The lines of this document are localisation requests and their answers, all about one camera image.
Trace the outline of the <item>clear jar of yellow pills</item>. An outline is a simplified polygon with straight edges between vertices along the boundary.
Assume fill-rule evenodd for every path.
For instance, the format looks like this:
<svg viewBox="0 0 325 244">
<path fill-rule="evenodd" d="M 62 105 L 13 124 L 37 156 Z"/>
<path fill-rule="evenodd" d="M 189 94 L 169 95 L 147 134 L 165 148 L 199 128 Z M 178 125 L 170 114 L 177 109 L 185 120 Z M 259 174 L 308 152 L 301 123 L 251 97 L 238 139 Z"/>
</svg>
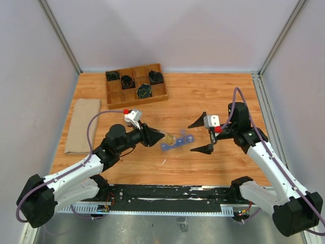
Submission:
<svg viewBox="0 0 325 244">
<path fill-rule="evenodd" d="M 164 135 L 163 139 L 161 140 L 162 143 L 168 146 L 173 146 L 176 143 L 176 137 L 173 134 L 163 130 L 160 130 L 160 133 Z"/>
</svg>

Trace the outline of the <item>blue weekly pill organizer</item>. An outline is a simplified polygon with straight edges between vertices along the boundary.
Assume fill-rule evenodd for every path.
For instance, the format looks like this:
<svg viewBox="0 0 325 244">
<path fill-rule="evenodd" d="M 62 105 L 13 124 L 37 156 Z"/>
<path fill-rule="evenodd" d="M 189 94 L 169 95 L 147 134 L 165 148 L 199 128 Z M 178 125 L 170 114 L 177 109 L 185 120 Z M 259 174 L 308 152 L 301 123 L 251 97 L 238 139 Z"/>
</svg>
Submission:
<svg viewBox="0 0 325 244">
<path fill-rule="evenodd" d="M 168 146 L 168 145 L 160 142 L 160 149 L 161 149 L 161 151 L 169 151 L 172 149 L 183 147 L 183 146 L 191 144 L 193 142 L 195 142 L 194 135 L 188 134 L 185 129 L 181 129 L 180 136 L 176 137 L 176 143 L 173 146 Z"/>
</svg>

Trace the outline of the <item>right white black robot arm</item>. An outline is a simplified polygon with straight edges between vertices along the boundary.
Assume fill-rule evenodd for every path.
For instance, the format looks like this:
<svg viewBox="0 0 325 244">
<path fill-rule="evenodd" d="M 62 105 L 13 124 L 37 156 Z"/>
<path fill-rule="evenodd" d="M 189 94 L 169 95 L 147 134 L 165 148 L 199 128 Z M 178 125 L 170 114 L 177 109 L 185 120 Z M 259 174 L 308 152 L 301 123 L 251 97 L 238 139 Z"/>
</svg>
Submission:
<svg viewBox="0 0 325 244">
<path fill-rule="evenodd" d="M 235 203 L 251 201 L 268 213 L 278 231 L 292 236 L 316 227 L 321 218 L 322 197 L 309 192 L 289 172 L 274 152 L 267 136 L 254 127 L 248 107 L 243 102 L 228 105 L 229 123 L 221 124 L 217 115 L 205 112 L 190 128 L 205 127 L 210 136 L 210 143 L 194 148 L 194 151 L 212 154 L 214 145 L 219 140 L 233 139 L 263 171 L 274 189 L 270 192 L 259 186 L 251 177 L 243 176 L 231 182 L 230 197 Z"/>
</svg>

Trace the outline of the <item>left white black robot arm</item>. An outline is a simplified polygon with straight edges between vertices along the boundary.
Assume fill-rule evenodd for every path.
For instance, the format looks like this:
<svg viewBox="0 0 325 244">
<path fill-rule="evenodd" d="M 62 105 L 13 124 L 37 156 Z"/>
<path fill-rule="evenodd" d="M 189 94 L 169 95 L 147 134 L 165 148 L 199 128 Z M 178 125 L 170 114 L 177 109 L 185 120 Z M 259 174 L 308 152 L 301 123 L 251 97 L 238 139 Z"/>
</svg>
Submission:
<svg viewBox="0 0 325 244">
<path fill-rule="evenodd" d="M 139 143 L 152 147 L 163 138 L 163 133 L 146 124 L 129 132 L 121 124 L 113 125 L 86 158 L 51 175 L 31 176 L 16 202 L 17 220 L 38 228 L 55 213 L 78 201 L 105 200 L 109 195 L 108 183 L 100 174 L 114 166 L 126 150 L 134 149 Z"/>
</svg>

